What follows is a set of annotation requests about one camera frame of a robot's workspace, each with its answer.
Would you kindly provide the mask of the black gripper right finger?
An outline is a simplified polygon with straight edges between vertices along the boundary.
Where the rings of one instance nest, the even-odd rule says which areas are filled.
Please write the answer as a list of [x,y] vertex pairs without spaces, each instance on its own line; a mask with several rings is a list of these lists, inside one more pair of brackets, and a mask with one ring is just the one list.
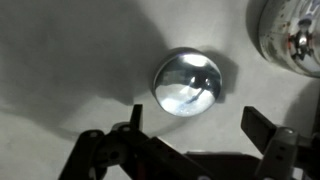
[[245,106],[241,119],[241,129],[263,154],[274,136],[277,126],[252,106]]

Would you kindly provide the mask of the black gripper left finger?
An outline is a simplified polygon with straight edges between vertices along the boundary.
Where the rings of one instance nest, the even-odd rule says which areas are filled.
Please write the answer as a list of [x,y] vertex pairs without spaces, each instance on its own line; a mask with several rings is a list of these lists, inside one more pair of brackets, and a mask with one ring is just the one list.
[[134,129],[141,130],[143,126],[143,105],[135,104],[130,117],[130,126]]

